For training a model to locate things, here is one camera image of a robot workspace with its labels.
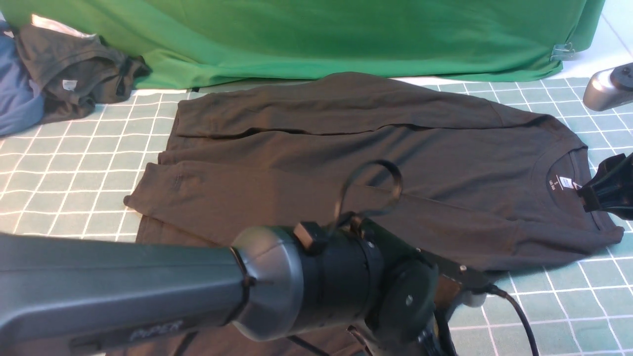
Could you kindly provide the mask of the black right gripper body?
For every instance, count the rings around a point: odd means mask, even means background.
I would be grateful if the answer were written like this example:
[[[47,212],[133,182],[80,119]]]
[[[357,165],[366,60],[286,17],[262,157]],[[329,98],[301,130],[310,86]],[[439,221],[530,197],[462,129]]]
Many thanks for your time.
[[[633,220],[633,155],[622,153],[603,160],[577,195],[585,212],[602,211]]]

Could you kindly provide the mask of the gray left robot arm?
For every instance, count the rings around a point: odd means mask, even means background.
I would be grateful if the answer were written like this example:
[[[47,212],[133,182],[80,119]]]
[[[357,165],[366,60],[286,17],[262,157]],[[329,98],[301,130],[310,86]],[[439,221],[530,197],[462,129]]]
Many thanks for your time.
[[[437,265],[371,221],[247,228],[233,245],[1,235],[1,354],[90,356],[234,326],[254,342],[344,326],[370,355],[425,356]]]

